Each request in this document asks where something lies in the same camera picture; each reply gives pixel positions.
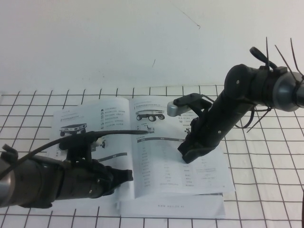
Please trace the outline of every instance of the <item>gray metal cylinder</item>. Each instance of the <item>gray metal cylinder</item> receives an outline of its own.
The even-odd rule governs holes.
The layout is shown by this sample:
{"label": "gray metal cylinder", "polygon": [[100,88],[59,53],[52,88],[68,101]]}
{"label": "gray metal cylinder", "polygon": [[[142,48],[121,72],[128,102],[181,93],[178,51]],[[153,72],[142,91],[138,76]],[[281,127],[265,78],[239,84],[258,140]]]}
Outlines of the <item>gray metal cylinder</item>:
{"label": "gray metal cylinder", "polygon": [[[0,159],[0,172],[10,166],[3,159]],[[9,172],[2,180],[0,180],[0,207],[4,207],[10,201],[14,189],[16,179],[14,171]]]}
{"label": "gray metal cylinder", "polygon": [[[297,72],[293,72],[294,76],[300,81],[301,76]],[[274,108],[292,112],[299,108],[295,100],[295,80],[290,72],[280,76],[275,83],[273,89]]]}
{"label": "gray metal cylinder", "polygon": [[296,104],[301,108],[304,108],[304,85],[301,85],[296,91]]}

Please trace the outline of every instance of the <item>printed image of robot car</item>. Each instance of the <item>printed image of robot car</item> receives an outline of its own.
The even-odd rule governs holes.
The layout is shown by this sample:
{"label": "printed image of robot car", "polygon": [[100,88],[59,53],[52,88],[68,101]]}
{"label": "printed image of robot car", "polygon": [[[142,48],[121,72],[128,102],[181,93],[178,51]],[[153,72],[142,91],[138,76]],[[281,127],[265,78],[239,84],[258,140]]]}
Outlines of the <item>printed image of robot car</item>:
{"label": "printed image of robot car", "polygon": [[61,137],[65,136],[65,134],[77,134],[77,132],[86,133],[86,123],[72,124],[60,128]]}
{"label": "printed image of robot car", "polygon": [[142,110],[136,112],[136,119],[141,120],[143,118],[148,118],[151,122],[156,121],[156,117],[158,117],[160,120],[164,120],[165,116],[163,115],[163,110]]}

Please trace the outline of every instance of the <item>black cable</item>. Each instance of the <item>black cable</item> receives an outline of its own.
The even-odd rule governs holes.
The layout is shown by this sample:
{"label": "black cable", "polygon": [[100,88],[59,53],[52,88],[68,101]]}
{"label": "black cable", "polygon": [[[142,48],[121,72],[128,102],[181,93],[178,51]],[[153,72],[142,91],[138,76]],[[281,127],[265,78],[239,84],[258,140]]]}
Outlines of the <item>black cable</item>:
{"label": "black cable", "polygon": [[267,63],[266,63],[266,67],[269,71],[269,66],[270,66],[270,63],[269,63],[269,55],[268,55],[268,40],[267,40],[267,37],[266,37],[266,54],[267,54]]}
{"label": "black cable", "polygon": [[255,117],[255,109],[254,109],[254,107],[253,107],[253,108],[251,109],[250,119],[249,119],[248,123],[245,124],[244,127],[240,127],[240,126],[237,126],[237,125],[235,125],[235,126],[236,126],[237,128],[240,128],[240,129],[248,128],[249,125],[251,125],[251,123],[252,123],[254,117]]}
{"label": "black cable", "polygon": [[302,81],[303,81],[304,75],[301,73],[301,71],[299,70],[298,65],[296,63],[296,60],[295,60],[295,51],[294,51],[293,41],[291,40],[291,38],[290,38],[290,44],[291,44],[291,51],[293,53],[295,68],[300,73],[300,75],[302,76]]}
{"label": "black cable", "polygon": [[258,121],[256,121],[256,123],[247,131],[247,133],[252,129],[254,128],[255,125],[257,125],[270,111],[272,110],[271,107],[268,107],[267,108],[267,111],[264,113],[264,115],[258,119]]}
{"label": "black cable", "polygon": [[293,72],[292,72],[291,68],[289,67],[289,65],[287,64],[287,62],[286,62],[285,58],[283,57],[282,53],[280,52],[280,50],[277,48],[277,46],[276,46],[276,45],[275,45],[275,47],[276,47],[277,51],[279,52],[279,54],[280,54],[281,58],[283,59],[284,63],[285,63],[285,64],[286,64],[286,66],[288,67],[288,69],[289,69],[289,71],[290,71],[291,75],[293,76],[294,80],[295,80],[296,82],[298,82],[298,80],[295,78],[295,76],[294,76],[294,74],[293,74]]}
{"label": "black cable", "polygon": [[304,191],[303,191],[303,199],[302,199],[302,227],[304,227]]}
{"label": "black cable", "polygon": [[269,61],[269,59],[256,47],[252,47],[250,50],[250,53],[261,62],[265,63],[266,66],[269,65],[272,69],[276,69],[277,66],[273,62]]}
{"label": "black cable", "polygon": [[[119,130],[119,131],[99,131],[99,132],[87,132],[82,134],[83,137],[87,135],[94,135],[96,138],[100,138],[102,136],[108,135],[108,134],[147,134],[147,131],[138,131],[138,130]],[[54,141],[51,141],[43,146],[38,147],[37,149],[33,150],[32,152],[29,152],[24,157],[18,159],[15,163],[11,164],[6,170],[4,170],[2,173],[0,173],[0,180],[2,180],[7,174],[9,174],[10,171],[14,170],[16,167],[20,166],[23,162],[26,160],[32,158],[35,154],[54,146],[58,143],[64,142],[70,138],[72,138],[74,135],[70,135],[64,138],[56,139]]]}
{"label": "black cable", "polygon": [[255,110],[256,112],[267,112],[267,111],[271,111],[271,108],[267,108],[267,109],[261,109],[261,110]]}
{"label": "black cable", "polygon": [[204,94],[202,94],[201,96],[204,97],[204,98],[206,98],[206,99],[208,99],[208,100],[210,100],[211,102],[214,102],[214,100],[212,100],[210,97],[208,97],[208,96],[206,96]]}

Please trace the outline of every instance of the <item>open book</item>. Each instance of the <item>open book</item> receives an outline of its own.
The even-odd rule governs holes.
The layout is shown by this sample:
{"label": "open book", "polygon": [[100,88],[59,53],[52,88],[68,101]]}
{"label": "open book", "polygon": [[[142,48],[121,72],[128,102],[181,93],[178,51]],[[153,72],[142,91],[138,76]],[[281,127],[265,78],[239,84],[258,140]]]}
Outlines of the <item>open book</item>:
{"label": "open book", "polygon": [[[98,102],[54,113],[50,140],[71,134],[100,130],[146,130],[146,135],[107,135],[92,145],[92,158],[104,165],[133,170],[134,181],[121,185],[102,202],[141,202],[162,197],[180,197],[234,191],[234,185],[220,148],[186,164],[178,146],[190,130],[193,112],[178,117],[166,114],[170,97],[143,96],[132,100],[107,97]],[[58,147],[48,156],[64,160]]]}

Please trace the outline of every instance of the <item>black grid lines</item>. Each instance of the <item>black grid lines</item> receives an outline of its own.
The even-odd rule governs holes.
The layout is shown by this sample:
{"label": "black grid lines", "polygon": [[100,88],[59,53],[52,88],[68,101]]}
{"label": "black grid lines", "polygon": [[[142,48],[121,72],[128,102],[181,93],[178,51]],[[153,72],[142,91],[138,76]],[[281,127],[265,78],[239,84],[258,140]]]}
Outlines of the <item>black grid lines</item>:
{"label": "black grid lines", "polygon": [[[102,88],[99,90],[67,90],[65,93],[3,95],[0,99],[0,143],[20,151],[20,156],[48,141],[53,112],[66,107],[86,104],[107,96],[134,98],[145,95],[181,96],[201,93],[216,99],[223,86],[177,86],[147,88]],[[249,114],[242,119],[248,120]],[[223,140],[225,156],[236,192],[225,196],[226,219],[188,218],[121,218],[102,214],[96,207],[82,215],[81,210],[69,213],[36,213],[16,207],[0,210],[1,228],[61,227],[88,228],[132,227],[198,228],[210,227],[294,227],[300,223],[298,212],[302,204],[304,182],[304,112],[283,113],[273,110],[254,129],[246,133],[233,129]],[[37,219],[37,226],[32,226]]]}

